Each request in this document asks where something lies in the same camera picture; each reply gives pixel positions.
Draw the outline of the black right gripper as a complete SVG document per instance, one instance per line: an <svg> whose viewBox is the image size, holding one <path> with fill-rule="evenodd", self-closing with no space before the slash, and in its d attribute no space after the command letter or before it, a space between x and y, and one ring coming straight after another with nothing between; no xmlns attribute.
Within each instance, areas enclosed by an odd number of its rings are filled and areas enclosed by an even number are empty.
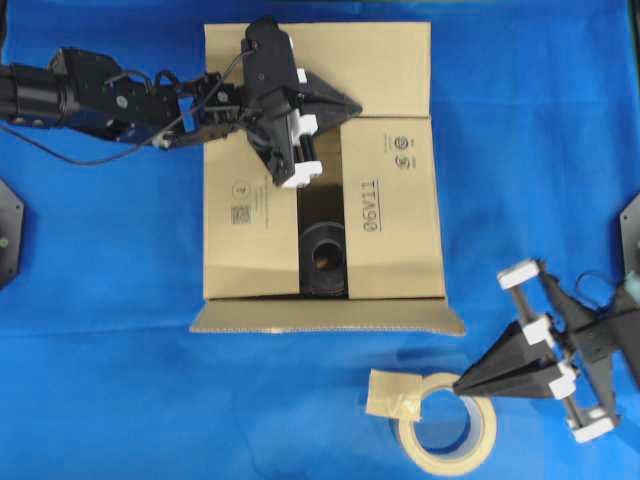
<svg viewBox="0 0 640 480"><path fill-rule="evenodd" d="M538 279L565 328L552 326L551 316L532 310L521 285ZM519 313L493 346L454 382L458 396L560 400L574 440L587 443L619 424L612 376L613 340L596 324L597 311L569 295L540 260L527 259L497 274L500 287L510 292ZM544 343L558 349L556 365L541 366ZM580 372L586 376L597 405L580 407L575 400Z"/></svg>

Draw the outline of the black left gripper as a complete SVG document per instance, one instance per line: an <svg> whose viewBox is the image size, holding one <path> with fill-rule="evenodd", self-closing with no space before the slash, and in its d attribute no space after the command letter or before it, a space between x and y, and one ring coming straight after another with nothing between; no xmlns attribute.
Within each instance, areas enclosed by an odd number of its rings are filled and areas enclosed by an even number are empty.
<svg viewBox="0 0 640 480"><path fill-rule="evenodd" d="M245 133L249 145L281 188L302 188L321 175L314 137L357 118L362 106L309 70L299 86L258 98L225 84L219 91L219 136Z"/></svg>

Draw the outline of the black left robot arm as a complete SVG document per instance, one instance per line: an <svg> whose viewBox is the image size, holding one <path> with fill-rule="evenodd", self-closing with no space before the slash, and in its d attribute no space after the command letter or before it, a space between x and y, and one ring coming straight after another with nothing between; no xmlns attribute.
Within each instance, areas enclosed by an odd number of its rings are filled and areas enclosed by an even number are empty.
<svg viewBox="0 0 640 480"><path fill-rule="evenodd" d="M280 188L321 175L317 135L359 116L362 107L294 60L267 61L244 47L222 72L187 82L162 70L149 78L107 55L61 48L45 68L1 68L1 119L13 126L67 128L127 145L172 150L237 131Z"/></svg>

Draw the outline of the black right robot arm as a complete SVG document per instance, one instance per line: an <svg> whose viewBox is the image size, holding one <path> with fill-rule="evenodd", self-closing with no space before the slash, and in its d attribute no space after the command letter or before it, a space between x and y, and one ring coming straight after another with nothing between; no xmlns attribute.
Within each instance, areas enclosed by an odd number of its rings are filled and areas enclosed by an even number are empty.
<svg viewBox="0 0 640 480"><path fill-rule="evenodd" d="M454 383L454 393L558 400L578 443L614 430L620 417L613 354L621 352L632 375L639 375L638 276L627 275L602 308L569 295L540 260L524 260L497 280L519 317Z"/></svg>

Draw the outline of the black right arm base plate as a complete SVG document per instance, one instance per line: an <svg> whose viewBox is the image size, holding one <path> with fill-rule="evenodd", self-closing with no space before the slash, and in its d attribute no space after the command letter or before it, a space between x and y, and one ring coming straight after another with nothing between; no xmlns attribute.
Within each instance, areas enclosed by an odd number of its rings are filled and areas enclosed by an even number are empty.
<svg viewBox="0 0 640 480"><path fill-rule="evenodd" d="M640 194L637 194L619 214L623 266L626 274L639 274L639 214Z"/></svg>

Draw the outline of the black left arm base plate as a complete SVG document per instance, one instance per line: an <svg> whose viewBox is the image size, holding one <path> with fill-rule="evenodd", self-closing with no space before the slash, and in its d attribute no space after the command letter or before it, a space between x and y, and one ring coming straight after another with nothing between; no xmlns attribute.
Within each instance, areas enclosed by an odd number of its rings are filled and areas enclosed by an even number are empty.
<svg viewBox="0 0 640 480"><path fill-rule="evenodd" d="M0 184L0 281L4 288L19 271L24 204L7 183L1 180Z"/></svg>

